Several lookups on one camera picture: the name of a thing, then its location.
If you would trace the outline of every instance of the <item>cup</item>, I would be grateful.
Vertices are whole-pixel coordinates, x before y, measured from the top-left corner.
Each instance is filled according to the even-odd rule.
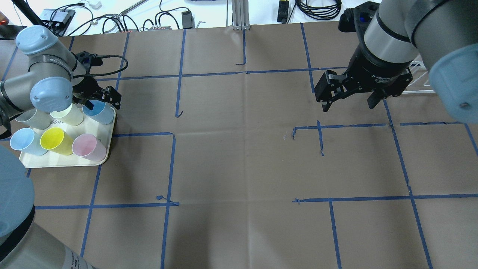
[[[71,155],[73,153],[71,150],[72,144],[73,138],[58,127],[46,130],[40,138],[40,145],[42,148],[61,155]]]
[[[66,124],[69,124],[71,126],[79,125],[84,119],[83,114],[81,113],[81,111],[76,106],[74,106],[73,104],[71,104],[67,109],[65,109],[63,111],[50,112],[50,115],[53,118],[55,118],[59,121],[62,121]]]
[[[83,114],[103,125],[110,124],[113,121],[115,113],[112,107],[98,100],[90,100],[90,102],[93,103],[93,109],[90,110],[83,106]]]
[[[15,132],[10,138],[10,147],[25,153],[41,156],[47,152],[40,146],[41,136],[30,128],[23,128]]]
[[[75,139],[72,145],[76,156],[99,162],[106,157],[105,146],[92,134],[82,134]]]
[[[40,111],[38,109],[32,109],[27,112],[24,112],[22,115],[18,116],[16,121],[23,123],[24,125],[31,126],[36,129],[46,129],[52,123],[48,113]]]

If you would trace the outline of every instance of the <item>white tray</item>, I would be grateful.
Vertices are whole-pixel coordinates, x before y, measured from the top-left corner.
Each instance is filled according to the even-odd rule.
[[[44,130],[38,130],[30,127],[38,134],[42,135],[46,130],[52,127],[62,128],[69,136],[76,139],[82,134],[92,134],[96,136],[101,143],[106,147],[106,157],[99,161],[90,161],[82,157],[78,157],[75,154],[69,156],[61,155],[53,151],[48,151],[42,156],[35,156],[32,154],[22,152],[19,160],[26,168],[45,168],[45,167],[68,167],[68,166],[97,166],[103,164],[109,155],[109,146],[111,143],[111,137],[113,136],[113,128],[116,120],[116,111],[114,114],[113,122],[108,125],[102,125],[101,123],[91,119],[84,115],[84,120],[78,126],[71,126],[59,120],[53,120],[52,124]]]

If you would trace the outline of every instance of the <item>light blue cup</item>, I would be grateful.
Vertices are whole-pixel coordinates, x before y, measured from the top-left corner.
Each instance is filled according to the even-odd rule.
[[[93,103],[93,110],[83,106],[83,114],[103,125],[110,124],[113,121],[115,113],[112,107],[102,101],[90,100],[90,102]]]
[[[11,136],[10,147],[14,150],[20,150],[25,153],[41,156],[48,150],[42,148],[40,145],[41,135],[35,133],[30,128],[23,128],[18,130]]]

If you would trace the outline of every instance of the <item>blue tape line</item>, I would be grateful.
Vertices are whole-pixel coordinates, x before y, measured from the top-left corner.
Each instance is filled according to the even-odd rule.
[[[478,193],[414,195],[415,199],[478,198]]]
[[[246,74],[285,73],[285,72],[302,72],[302,71],[309,71],[309,69],[298,68],[298,69],[256,70],[256,71],[246,71]]]
[[[410,196],[376,196],[376,197],[336,197],[336,198],[308,198],[293,202],[357,202],[357,201],[390,201],[407,200]]]
[[[131,207],[165,207],[170,203],[151,202],[151,203],[125,203],[125,204],[95,204],[93,208],[131,208]]]
[[[240,72],[222,72],[222,73],[203,73],[203,74],[186,74],[183,77],[206,77],[206,76],[224,76],[224,75],[236,75],[236,74],[243,74],[246,71]]]
[[[246,64],[246,30],[242,30],[242,53],[243,53],[243,63],[236,64],[239,66]]]
[[[178,93],[176,96],[176,118],[181,117],[183,111],[179,113],[179,100],[181,98],[181,81],[183,78],[183,61],[184,61],[184,46],[186,44],[186,29],[183,30],[183,42],[181,44],[181,60],[179,62],[179,80],[178,80]]]
[[[35,206],[36,210],[50,210],[50,209],[87,209],[89,205],[40,205]]]
[[[330,221],[332,222],[332,234],[334,235],[335,256],[337,257],[337,267],[342,269],[342,262],[340,261],[340,251],[338,248],[337,228],[335,226],[334,206],[332,201],[329,201]]]
[[[99,181],[99,175],[101,173],[101,165],[98,166],[98,172],[96,173],[96,179],[95,179],[95,186],[93,187],[93,194],[91,195],[91,202],[89,206],[89,211],[88,211],[88,218],[87,218],[87,225],[85,228],[85,234],[83,235],[83,243],[81,244],[81,252],[80,256],[83,257],[85,254],[85,247],[87,244],[87,238],[88,238],[88,230],[89,230],[89,225],[91,222],[91,213],[93,212],[93,205],[95,203],[95,197],[96,197],[96,191],[98,189],[98,181]]]
[[[296,130],[309,130],[309,129],[317,129],[317,126],[298,126],[294,127]]]
[[[143,76],[143,77],[123,77],[123,78],[98,78],[97,81],[109,80],[130,80],[130,79],[147,79],[147,78],[177,78],[179,75],[158,75],[158,76]]]
[[[353,127],[353,128],[361,128],[361,127],[383,127],[387,126],[386,123],[370,123],[370,124],[351,124],[351,125],[322,125],[322,129],[327,128],[344,128],[344,127]]]
[[[113,137],[131,137],[131,136],[158,136],[158,135],[172,135],[173,133],[138,133],[138,134],[114,134]]]
[[[95,204],[92,208],[130,208],[130,207],[165,207],[179,206],[179,202],[154,202],[154,203],[126,203],[126,204]],[[89,209],[89,205],[41,205],[35,206],[37,210],[54,210],[54,209]]]
[[[405,182],[407,184],[408,193],[410,194],[410,201],[412,203],[413,214],[415,215],[415,220],[416,220],[417,226],[418,226],[418,233],[420,234],[420,239],[422,240],[422,246],[423,246],[423,249],[424,249],[424,252],[425,252],[426,262],[428,263],[428,268],[433,269],[432,260],[430,259],[430,254],[428,252],[428,247],[426,245],[425,236],[423,234],[422,224],[420,222],[420,216],[418,215],[418,210],[417,210],[417,207],[416,207],[416,204],[415,204],[415,199],[413,198],[412,188],[409,184],[407,169],[405,167],[405,162],[403,161],[402,150],[400,149],[400,144],[398,142],[397,133],[395,132],[395,128],[393,126],[393,121],[391,119],[390,110],[389,110],[387,101],[383,100],[383,104],[385,106],[385,110],[387,111],[387,116],[388,116],[389,121],[390,121],[391,131],[393,133],[393,139],[395,141],[395,146],[397,148],[398,157],[400,159],[400,164],[402,165],[403,176],[405,177]]]
[[[376,197],[335,197],[335,198],[295,198],[292,202],[357,202],[357,201],[392,201],[392,200],[409,200],[409,199],[450,199],[450,198],[478,198],[478,193],[465,194],[431,194],[431,195],[414,195],[414,196],[376,196]]]
[[[68,47],[68,50],[71,51],[71,48],[73,47],[73,42],[75,41],[75,36],[72,36],[71,37],[71,41],[70,41],[70,46]]]
[[[416,125],[441,125],[441,124],[462,124],[461,122],[428,122],[428,123],[401,123],[400,126],[416,126]]]
[[[418,233],[420,234],[420,239],[422,240],[423,250],[425,252],[425,258],[426,258],[426,262],[428,263],[428,268],[433,269],[432,260],[430,258],[430,254],[428,253],[428,246],[426,245],[426,241],[425,241],[425,235],[423,234],[422,223],[420,221],[420,217],[418,216],[418,210],[415,204],[415,199],[411,198],[410,201],[412,202],[413,214],[415,215],[415,220],[417,221]]]
[[[311,68],[310,70],[321,70],[321,68]],[[198,73],[198,74],[182,74],[182,77],[207,77],[207,76],[225,76],[235,74],[261,74],[261,73],[285,73],[285,72],[302,72],[309,71],[308,68],[299,69],[277,69],[277,70],[255,70],[255,71],[238,71],[238,72],[219,72],[219,73]],[[158,75],[158,76],[139,76],[139,77],[123,77],[123,78],[98,78],[97,81],[112,80],[129,80],[129,79],[147,79],[147,78],[178,78],[179,75]]]
[[[173,202],[171,201],[170,199],[162,196],[162,195],[159,195],[159,196],[156,196],[156,199],[158,200],[162,200],[162,199],[165,199],[166,201],[168,201],[168,203],[170,203],[171,205],[179,205],[179,202]]]
[[[168,196],[167,200],[171,200],[171,188],[173,187],[173,171],[174,171],[174,156],[176,154],[176,136],[173,135],[173,146],[171,149],[171,162],[169,166],[169,183],[168,183]],[[168,223],[169,223],[169,208],[170,205],[166,206],[166,214],[164,218],[164,229],[163,229],[163,246],[161,249],[161,269],[164,269],[164,259],[166,258],[166,237],[168,233]]]
[[[1,80],[5,80],[5,78],[7,77],[8,71],[10,71],[11,64],[13,63],[13,59],[15,58],[17,51],[18,47],[15,47],[13,53],[11,54],[10,62],[8,62],[7,69],[5,69],[5,73],[3,73],[3,77],[1,78]]]
[[[305,37],[304,24],[302,22],[300,23],[300,28],[302,30],[302,38],[304,39],[305,55],[307,56],[307,66],[308,66],[309,78],[310,78],[310,88],[312,89],[312,93],[315,93],[314,78],[312,77],[312,70],[311,70],[311,65],[310,65],[309,47],[307,46],[307,38]]]
[[[324,156],[324,144],[322,142],[322,127],[320,121],[317,121],[317,130],[319,131],[320,155]]]
[[[477,146],[477,143],[475,142],[475,139],[473,138],[473,134],[471,133],[470,126],[468,126],[468,124],[465,124],[465,128],[468,132],[468,136],[470,137],[471,144],[473,145],[475,152],[478,156],[478,146]]]
[[[128,32],[128,33],[126,34],[126,41],[125,41],[125,43],[124,43],[124,49],[123,49],[123,57],[126,56],[126,49],[128,48],[128,41],[129,41],[129,40],[130,40],[130,32]],[[124,64],[124,59],[121,59],[121,64],[119,65],[119,68],[120,68],[120,69],[123,68],[123,64]],[[116,88],[115,88],[116,90],[118,90],[118,86],[120,85],[120,82],[119,82],[119,81],[120,81],[120,78],[121,78],[121,73],[122,73],[122,72],[119,72],[119,73],[118,73],[118,77],[116,78]]]

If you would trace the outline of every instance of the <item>yellow cup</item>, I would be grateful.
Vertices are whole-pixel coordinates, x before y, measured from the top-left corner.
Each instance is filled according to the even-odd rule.
[[[42,138],[40,138],[40,145],[42,148],[61,155],[73,154],[71,149],[72,144],[73,138],[58,127],[46,130],[46,132],[43,133]]]

